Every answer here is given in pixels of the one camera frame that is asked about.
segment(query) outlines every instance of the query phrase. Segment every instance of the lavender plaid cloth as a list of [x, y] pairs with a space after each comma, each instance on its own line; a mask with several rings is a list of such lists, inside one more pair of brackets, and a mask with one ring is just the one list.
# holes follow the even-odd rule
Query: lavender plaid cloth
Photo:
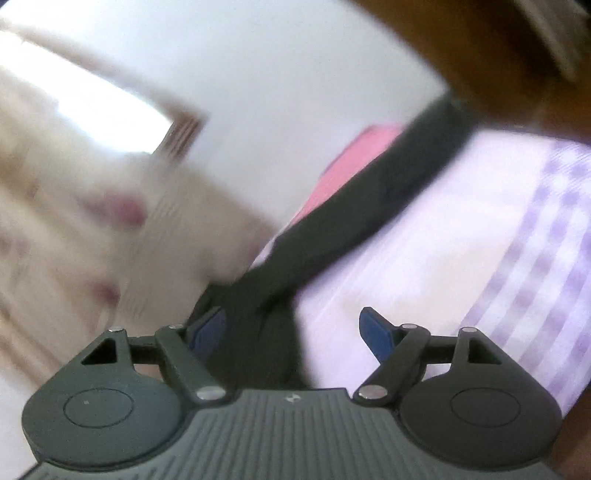
[[590, 216], [591, 148], [556, 142], [517, 235], [462, 322], [518, 361], [563, 412], [591, 377]]
[[372, 306], [434, 335], [478, 327], [566, 414], [591, 379], [590, 210], [591, 148], [479, 132], [402, 215], [300, 291], [307, 373], [350, 392], [371, 374], [358, 316]]

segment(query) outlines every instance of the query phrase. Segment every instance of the white wall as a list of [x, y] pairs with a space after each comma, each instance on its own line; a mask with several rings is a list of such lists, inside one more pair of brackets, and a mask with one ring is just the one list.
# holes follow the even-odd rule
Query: white wall
[[341, 0], [11, 0], [210, 113], [190, 163], [278, 225], [364, 127], [405, 123], [443, 82]]

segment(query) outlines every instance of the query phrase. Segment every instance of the circular pad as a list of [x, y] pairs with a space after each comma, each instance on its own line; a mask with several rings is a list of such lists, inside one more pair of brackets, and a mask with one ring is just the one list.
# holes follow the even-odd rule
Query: circular pad
[[519, 415], [519, 402], [502, 390], [470, 388], [452, 398], [452, 410], [462, 420], [479, 427], [502, 427]]
[[125, 420], [134, 409], [130, 396], [111, 388], [93, 388], [67, 401], [64, 413], [80, 427], [101, 428]]

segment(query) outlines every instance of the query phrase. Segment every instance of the wooden furniture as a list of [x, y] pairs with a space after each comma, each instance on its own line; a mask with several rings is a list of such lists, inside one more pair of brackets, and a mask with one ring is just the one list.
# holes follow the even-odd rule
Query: wooden furniture
[[491, 120], [587, 142], [591, 61], [575, 83], [511, 0], [357, 0]]

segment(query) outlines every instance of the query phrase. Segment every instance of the brown wooden surface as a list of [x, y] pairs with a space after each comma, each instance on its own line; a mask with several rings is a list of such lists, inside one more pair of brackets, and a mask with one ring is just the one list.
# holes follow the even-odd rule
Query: brown wooden surface
[[591, 478], [591, 390], [581, 395], [564, 419], [551, 464], [568, 480]]
[[357, 0], [495, 121], [591, 139], [591, 66], [563, 80], [510, 0]]

